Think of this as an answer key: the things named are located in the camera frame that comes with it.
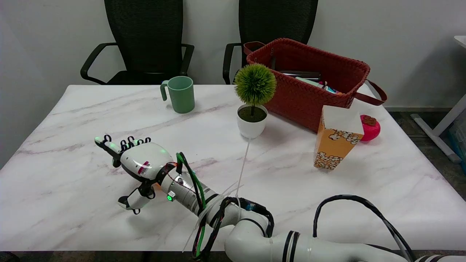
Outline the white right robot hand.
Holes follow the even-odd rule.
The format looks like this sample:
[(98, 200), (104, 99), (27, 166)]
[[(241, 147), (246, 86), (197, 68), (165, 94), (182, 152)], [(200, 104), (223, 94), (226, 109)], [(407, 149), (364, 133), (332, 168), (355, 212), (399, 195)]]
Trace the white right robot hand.
[(95, 144), (112, 156), (112, 166), (122, 167), (131, 177), (141, 184), (129, 195), (118, 199), (125, 210), (139, 214), (141, 208), (156, 196), (153, 184), (161, 184), (165, 176), (175, 168), (173, 158), (150, 137), (135, 139), (133, 136), (116, 144), (110, 135), (97, 136)]

